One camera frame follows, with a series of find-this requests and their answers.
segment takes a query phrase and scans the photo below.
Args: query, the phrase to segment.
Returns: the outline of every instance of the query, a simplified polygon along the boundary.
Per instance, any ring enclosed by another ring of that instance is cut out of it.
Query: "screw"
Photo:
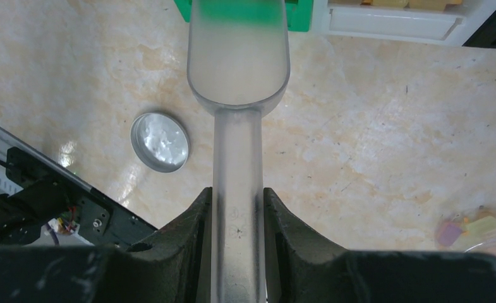
[[[102,225],[102,221],[99,220],[99,219],[95,219],[94,222],[93,222],[93,226],[94,227],[99,227]]]

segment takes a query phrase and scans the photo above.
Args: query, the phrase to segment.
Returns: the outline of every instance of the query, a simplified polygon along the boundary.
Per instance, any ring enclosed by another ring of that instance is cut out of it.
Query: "marble floor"
[[[291,79],[263,120],[264,184],[355,249],[433,249],[444,214],[496,207],[496,50],[290,33]],[[213,119],[186,81],[169,0],[0,1],[0,126],[157,227],[212,183]],[[191,140],[174,174],[129,131],[143,112]]]

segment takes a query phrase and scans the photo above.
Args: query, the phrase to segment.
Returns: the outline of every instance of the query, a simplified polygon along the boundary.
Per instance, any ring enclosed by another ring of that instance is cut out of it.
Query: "metal lid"
[[[160,112],[148,112],[134,120],[131,143],[145,165],[163,173],[180,169],[190,153],[184,128],[172,117]]]

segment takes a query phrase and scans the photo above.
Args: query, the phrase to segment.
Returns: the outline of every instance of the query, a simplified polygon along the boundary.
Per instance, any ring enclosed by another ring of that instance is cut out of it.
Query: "frosted plastic scoop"
[[[194,0],[188,83],[215,117],[211,302],[264,302],[261,119],[290,74],[283,0]]]

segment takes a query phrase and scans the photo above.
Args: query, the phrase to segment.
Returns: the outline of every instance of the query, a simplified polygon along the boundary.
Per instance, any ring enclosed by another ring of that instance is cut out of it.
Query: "red wire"
[[[71,232],[71,228],[73,227],[73,220],[75,219],[76,207],[69,207],[69,211],[71,212],[71,220],[69,221],[69,225],[67,226],[67,231]]]

